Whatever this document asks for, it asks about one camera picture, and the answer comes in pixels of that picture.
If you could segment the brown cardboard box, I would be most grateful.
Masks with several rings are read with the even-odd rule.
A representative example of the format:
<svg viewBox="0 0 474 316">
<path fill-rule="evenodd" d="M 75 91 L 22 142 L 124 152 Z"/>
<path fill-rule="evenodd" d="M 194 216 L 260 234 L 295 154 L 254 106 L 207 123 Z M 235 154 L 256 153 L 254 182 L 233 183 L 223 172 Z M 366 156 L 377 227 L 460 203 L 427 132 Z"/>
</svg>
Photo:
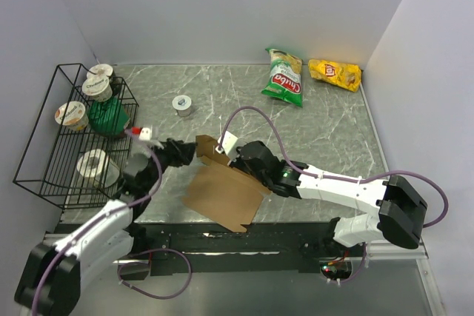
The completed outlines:
<svg viewBox="0 0 474 316">
<path fill-rule="evenodd" d="M 252 176 L 228 166 L 217 140 L 196 136 L 196 157 L 204 164 L 182 198 L 184 205 L 231 232 L 245 233 L 271 191 Z"/>
</svg>

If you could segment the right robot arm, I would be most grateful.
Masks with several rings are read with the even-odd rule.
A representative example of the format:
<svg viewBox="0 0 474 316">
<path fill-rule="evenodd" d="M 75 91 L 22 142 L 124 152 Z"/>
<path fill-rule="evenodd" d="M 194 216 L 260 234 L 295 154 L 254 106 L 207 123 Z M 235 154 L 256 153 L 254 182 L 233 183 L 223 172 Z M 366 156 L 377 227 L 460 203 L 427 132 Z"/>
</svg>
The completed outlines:
<svg viewBox="0 0 474 316">
<path fill-rule="evenodd" d="M 278 159 L 260 141 L 224 147 L 230 166 L 253 176 L 285 198 L 320 200 L 360 211 L 354 218 L 331 220 L 324 248 L 341 255 L 349 247 L 385 239 L 404 249 L 417 249 L 427 211 L 426 201 L 407 179 L 393 175 L 362 183 L 344 175 L 330 178 L 312 165 Z"/>
</svg>

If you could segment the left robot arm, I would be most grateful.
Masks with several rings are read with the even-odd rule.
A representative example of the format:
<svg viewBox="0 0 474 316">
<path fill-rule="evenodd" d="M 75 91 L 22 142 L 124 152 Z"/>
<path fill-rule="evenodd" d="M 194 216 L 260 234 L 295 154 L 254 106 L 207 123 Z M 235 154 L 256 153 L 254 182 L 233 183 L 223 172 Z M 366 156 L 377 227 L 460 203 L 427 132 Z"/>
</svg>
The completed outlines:
<svg viewBox="0 0 474 316">
<path fill-rule="evenodd" d="M 151 240 L 136 223 L 168 167 L 188 166 L 196 143 L 168 138 L 142 142 L 125 163 L 116 192 L 89 221 L 51 245 L 30 252 L 14 301 L 33 315 L 69 315 L 87 285 L 113 261 L 147 254 Z"/>
</svg>

